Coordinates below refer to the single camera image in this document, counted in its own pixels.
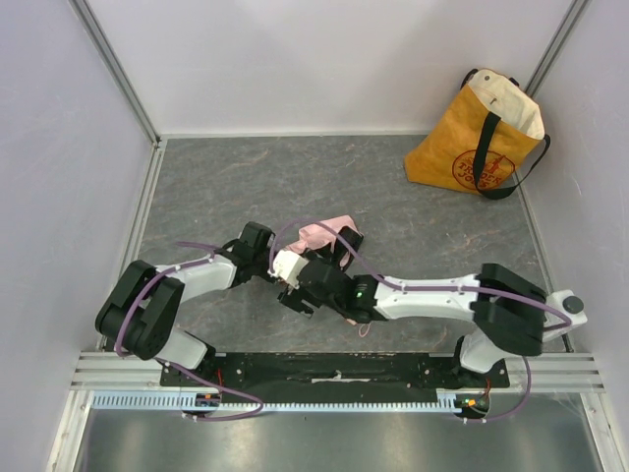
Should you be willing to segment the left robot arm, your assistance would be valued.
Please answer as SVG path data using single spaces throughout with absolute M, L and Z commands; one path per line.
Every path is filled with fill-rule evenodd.
M 238 238 L 206 246 L 199 259 L 176 265 L 137 260 L 122 273 L 95 319 L 95 329 L 124 357 L 159 360 L 196 370 L 215 349 L 175 327 L 180 306 L 210 292 L 238 287 L 253 277 L 269 280 L 272 230 L 249 222 Z

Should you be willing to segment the pink folding umbrella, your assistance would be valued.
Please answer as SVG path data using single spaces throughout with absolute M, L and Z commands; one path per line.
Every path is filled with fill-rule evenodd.
M 356 228 L 353 219 L 344 215 L 302 227 L 298 241 L 281 250 L 292 251 L 308 261 L 323 261 L 346 273 L 363 240 L 364 236 Z M 349 314 L 346 318 L 341 317 L 351 325 L 358 325 L 359 336 L 365 336 L 372 322 L 372 310 L 366 308 L 359 299 L 374 288 L 374 283 L 363 276 L 351 278 L 354 287 L 348 304 Z M 365 287 L 360 286 L 362 281 L 368 281 Z

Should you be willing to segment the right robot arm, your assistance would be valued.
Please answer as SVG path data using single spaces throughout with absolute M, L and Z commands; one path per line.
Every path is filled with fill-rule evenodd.
M 476 326 L 458 348 L 458 365 L 484 374 L 507 355 L 543 350 L 545 292 L 510 269 L 484 264 L 454 279 L 404 280 L 350 276 L 322 260 L 278 254 L 272 273 L 300 300 L 325 306 L 356 324 L 408 318 L 455 320 Z

